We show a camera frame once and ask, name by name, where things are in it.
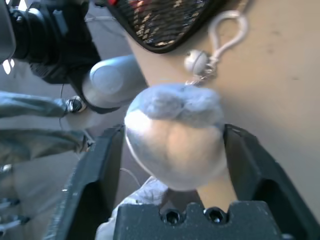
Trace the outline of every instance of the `table surface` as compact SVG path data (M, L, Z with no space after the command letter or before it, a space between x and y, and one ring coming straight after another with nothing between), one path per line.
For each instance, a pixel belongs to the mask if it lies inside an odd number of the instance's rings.
M246 39L225 52L217 78L208 83L221 95L226 120L256 135L283 166L320 221L320 1L253 0ZM222 42L238 30L228 20ZM204 26L167 54L129 44L150 86L191 79L184 57L195 48L212 53ZM199 189L206 207L227 210L236 199L228 173Z

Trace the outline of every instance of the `black mesh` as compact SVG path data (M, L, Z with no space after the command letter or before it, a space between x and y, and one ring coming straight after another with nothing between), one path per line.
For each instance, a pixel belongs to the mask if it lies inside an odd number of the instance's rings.
M155 53L173 50L227 2L227 0L102 1L96 4L107 6L139 44Z

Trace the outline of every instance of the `key ring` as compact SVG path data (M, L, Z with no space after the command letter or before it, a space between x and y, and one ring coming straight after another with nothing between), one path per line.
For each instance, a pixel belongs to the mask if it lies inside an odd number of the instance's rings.
M233 39L220 46L217 28L222 21L227 19L235 19L239 24L239 31ZM217 63L219 62L221 55L232 46L240 43L245 38L248 31L248 20L239 10L224 11L217 15L208 27L208 35L212 42L212 49L214 52L207 60L207 55L203 51L192 50L190 52L190 55L193 54L193 56L187 57L184 64L188 71L191 70L191 72L193 72L193 79L191 81L187 81L186 85L198 85L209 79L215 78L217 75ZM196 68L195 66L197 66L197 70L201 69L200 72L194 72L194 69Z
M220 47L217 28L219 24L226 19L235 19L239 24L239 31L233 39L231 39L230 41L228 41ZM217 17L215 17L208 28L209 37L212 41L212 49L215 49L213 55L210 57L210 64L216 64L219 61L220 56L224 53L224 51L240 43L245 38L248 31L249 24L247 18L238 10L224 11L220 13Z

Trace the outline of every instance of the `screw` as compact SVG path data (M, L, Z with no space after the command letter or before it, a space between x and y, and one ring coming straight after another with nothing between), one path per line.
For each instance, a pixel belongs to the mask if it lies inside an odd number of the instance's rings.
M163 214L162 221L166 224L169 224L170 226L175 226L180 224L183 219L178 211L169 209L166 213Z
M288 234L288 233L282 234L282 239L283 240L295 240L295 238L291 234Z
M22 16L18 16L18 17L16 18L16 22L17 22L18 24L21 24L23 21L24 21L24 19L22 18Z
M204 214L214 224L226 224L227 223L226 214L218 207L209 208L209 209L205 210Z

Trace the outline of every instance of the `stuffed bird toy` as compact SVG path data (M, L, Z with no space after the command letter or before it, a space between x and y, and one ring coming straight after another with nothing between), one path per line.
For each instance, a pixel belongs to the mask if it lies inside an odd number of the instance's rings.
M173 190L195 190L226 168L224 116L211 89L147 88L129 106L124 123L135 160Z

